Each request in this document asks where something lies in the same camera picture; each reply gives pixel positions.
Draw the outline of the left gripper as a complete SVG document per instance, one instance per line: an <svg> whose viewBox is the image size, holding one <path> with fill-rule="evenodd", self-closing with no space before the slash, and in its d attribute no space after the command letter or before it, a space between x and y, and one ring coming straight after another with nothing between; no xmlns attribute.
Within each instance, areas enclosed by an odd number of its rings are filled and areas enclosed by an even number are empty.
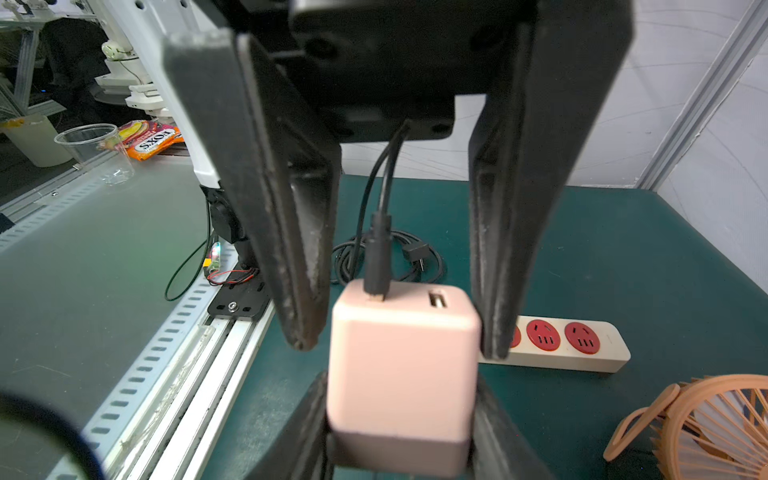
<svg viewBox="0 0 768 480"><path fill-rule="evenodd" d="M325 327L339 143L468 145L481 353L507 356L539 243L633 39L627 1L207 1L163 69L255 251L288 344Z"/></svg>

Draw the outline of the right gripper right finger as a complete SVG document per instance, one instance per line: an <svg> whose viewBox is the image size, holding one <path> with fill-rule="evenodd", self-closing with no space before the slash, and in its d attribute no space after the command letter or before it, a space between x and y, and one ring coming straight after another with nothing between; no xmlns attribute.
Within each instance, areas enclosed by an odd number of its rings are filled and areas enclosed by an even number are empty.
<svg viewBox="0 0 768 480"><path fill-rule="evenodd" d="M477 379L467 472L471 479L555 478L482 376Z"/></svg>

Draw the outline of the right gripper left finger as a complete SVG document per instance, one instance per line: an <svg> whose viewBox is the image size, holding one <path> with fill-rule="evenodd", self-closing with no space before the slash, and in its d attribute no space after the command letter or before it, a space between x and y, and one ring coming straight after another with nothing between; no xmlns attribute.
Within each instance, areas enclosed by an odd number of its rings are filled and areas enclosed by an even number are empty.
<svg viewBox="0 0 768 480"><path fill-rule="evenodd" d="M326 416L328 373L319 373L247 480L332 479Z"/></svg>

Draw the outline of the pink usb power adapter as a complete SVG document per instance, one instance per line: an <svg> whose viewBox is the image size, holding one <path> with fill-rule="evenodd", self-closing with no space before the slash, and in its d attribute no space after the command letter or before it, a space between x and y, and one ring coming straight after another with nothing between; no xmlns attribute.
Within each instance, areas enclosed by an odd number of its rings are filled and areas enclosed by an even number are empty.
<svg viewBox="0 0 768 480"><path fill-rule="evenodd" d="M349 283L332 310L328 454L338 466L455 478L467 465L481 321L449 285Z"/></svg>

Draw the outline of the beige power strip red sockets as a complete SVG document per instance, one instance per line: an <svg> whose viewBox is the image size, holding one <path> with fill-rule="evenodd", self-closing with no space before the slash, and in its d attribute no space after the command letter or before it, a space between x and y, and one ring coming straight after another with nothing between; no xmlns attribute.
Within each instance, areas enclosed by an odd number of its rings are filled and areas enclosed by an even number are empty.
<svg viewBox="0 0 768 480"><path fill-rule="evenodd" d="M497 365L613 374L631 359L609 322L520 316L508 356Z"/></svg>

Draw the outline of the orange desk fan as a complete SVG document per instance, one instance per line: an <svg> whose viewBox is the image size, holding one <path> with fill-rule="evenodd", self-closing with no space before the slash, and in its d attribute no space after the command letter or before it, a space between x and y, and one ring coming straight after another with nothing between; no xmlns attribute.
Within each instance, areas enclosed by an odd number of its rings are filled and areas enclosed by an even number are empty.
<svg viewBox="0 0 768 480"><path fill-rule="evenodd" d="M671 384L618 424L603 459L615 460L647 429L666 479L765 479L767 377L731 374Z"/></svg>

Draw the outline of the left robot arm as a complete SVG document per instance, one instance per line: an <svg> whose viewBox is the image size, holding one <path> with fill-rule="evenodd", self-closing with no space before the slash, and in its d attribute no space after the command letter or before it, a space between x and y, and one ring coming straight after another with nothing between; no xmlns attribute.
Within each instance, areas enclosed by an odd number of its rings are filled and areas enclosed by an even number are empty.
<svg viewBox="0 0 768 480"><path fill-rule="evenodd" d="M200 182L243 226L283 333L308 351L329 307L345 143L468 145L481 352L504 358L538 245L633 39L628 1L110 1Z"/></svg>

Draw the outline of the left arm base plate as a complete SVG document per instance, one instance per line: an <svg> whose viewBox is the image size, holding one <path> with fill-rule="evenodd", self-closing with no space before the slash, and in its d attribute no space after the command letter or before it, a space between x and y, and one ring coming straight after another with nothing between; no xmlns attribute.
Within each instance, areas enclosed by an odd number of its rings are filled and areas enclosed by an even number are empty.
<svg viewBox="0 0 768 480"><path fill-rule="evenodd" d="M238 285L221 286L207 307L211 317L260 319L270 296L261 275Z"/></svg>

